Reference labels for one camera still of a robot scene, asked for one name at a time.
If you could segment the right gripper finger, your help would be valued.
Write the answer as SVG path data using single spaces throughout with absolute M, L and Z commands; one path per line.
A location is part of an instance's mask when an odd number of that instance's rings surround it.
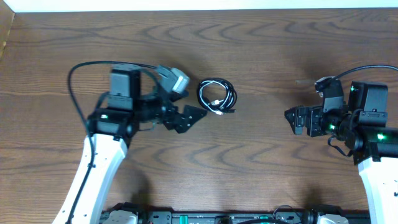
M 293 133 L 295 135 L 301 135 L 303 133 L 303 127 L 305 126 L 307 110 L 298 111 L 297 113 L 288 113 L 286 110 L 284 116 L 289 122 Z
M 297 113 L 298 111 L 302 111 L 302 110 L 306 111 L 306 110 L 307 110 L 307 107 L 306 107 L 306 106 L 299 105 L 299 106 L 295 106 L 295 107 L 293 107 L 293 108 L 287 110 L 287 112 L 288 112 L 288 113 Z

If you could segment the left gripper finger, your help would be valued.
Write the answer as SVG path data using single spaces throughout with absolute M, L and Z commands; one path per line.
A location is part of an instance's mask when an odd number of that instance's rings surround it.
M 183 113 L 178 112 L 178 107 L 173 106 L 164 114 L 164 126 L 177 133 L 186 133 L 197 121 L 207 115 L 207 110 L 185 105 Z
M 189 96 L 189 92 L 187 90 L 184 90 L 181 93 L 177 93 L 175 91 L 172 91 L 170 93 L 169 99 L 170 99 L 171 102 L 176 102 L 176 101 L 181 100 L 183 98 L 186 98 L 188 96 Z

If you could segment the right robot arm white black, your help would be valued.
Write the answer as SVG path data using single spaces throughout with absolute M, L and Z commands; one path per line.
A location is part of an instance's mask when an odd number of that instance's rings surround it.
M 340 81 L 322 90 L 323 103 L 295 106 L 284 116 L 295 135 L 343 141 L 363 181 L 371 223 L 397 223 L 397 129 L 386 126 L 388 87 L 352 82 L 348 101 Z

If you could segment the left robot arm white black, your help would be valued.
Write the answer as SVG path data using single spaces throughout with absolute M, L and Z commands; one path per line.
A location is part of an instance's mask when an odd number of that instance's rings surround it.
M 187 132 L 206 110 L 174 102 L 188 96 L 189 77 L 177 68 L 111 61 L 109 91 L 88 117 L 77 172 L 54 223 L 99 223 L 114 176 L 142 123 Z

